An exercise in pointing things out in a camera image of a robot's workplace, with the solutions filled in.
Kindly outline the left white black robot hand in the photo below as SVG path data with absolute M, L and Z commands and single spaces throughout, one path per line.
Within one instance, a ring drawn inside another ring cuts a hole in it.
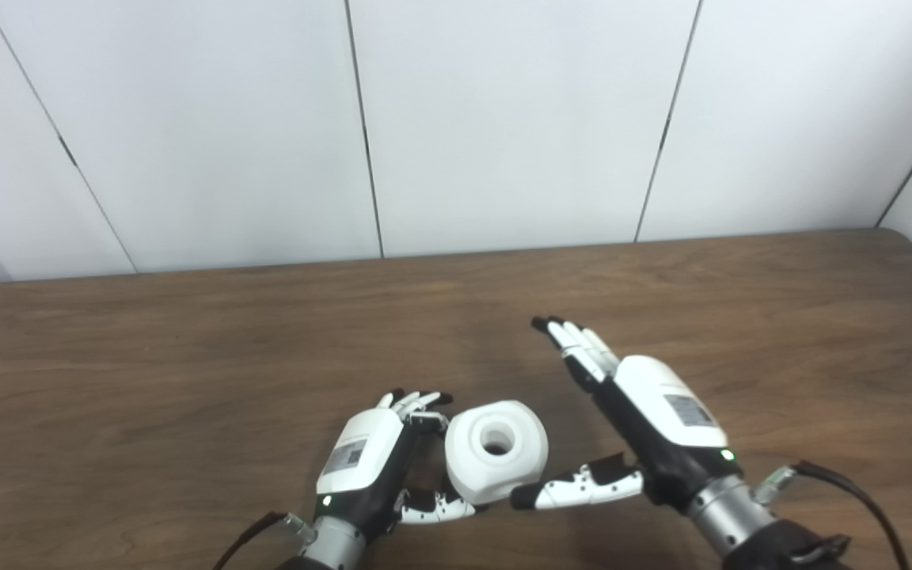
M 451 483 L 435 491 L 406 484 L 424 438 L 446 435 L 450 419 L 438 407 L 452 401 L 445 392 L 394 389 L 348 419 L 316 481 L 315 519 L 339 519 L 373 542 L 397 524 L 426 526 L 485 512 Z

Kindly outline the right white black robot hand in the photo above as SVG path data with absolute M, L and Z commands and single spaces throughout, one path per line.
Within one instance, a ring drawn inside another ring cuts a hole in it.
M 559 317 L 533 318 L 580 389 L 634 454 L 589 461 L 572 472 L 511 491 L 516 510 L 551 510 L 644 495 L 679 512 L 711 484 L 744 476 L 727 434 L 705 404 L 661 360 L 615 356 L 593 329 Z

